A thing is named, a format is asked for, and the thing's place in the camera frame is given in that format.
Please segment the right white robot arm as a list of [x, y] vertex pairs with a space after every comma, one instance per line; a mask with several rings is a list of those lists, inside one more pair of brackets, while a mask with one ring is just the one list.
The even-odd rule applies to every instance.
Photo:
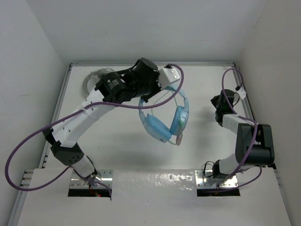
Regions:
[[234, 98], [235, 92], [225, 89], [211, 99], [216, 122], [236, 135], [234, 153], [217, 160], [212, 167], [215, 180], [226, 180], [252, 167], [271, 166], [275, 160], [271, 126], [236, 114]]

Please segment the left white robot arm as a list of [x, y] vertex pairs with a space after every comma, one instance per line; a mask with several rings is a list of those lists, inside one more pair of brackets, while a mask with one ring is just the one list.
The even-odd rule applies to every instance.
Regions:
[[144, 57], [131, 68], [101, 75], [85, 101], [76, 109], [75, 116], [43, 132], [51, 144], [53, 156], [63, 165], [73, 167], [84, 178], [95, 174], [92, 161], [78, 144], [79, 138], [103, 115], [113, 110], [115, 104], [158, 91], [158, 77], [158, 67]]

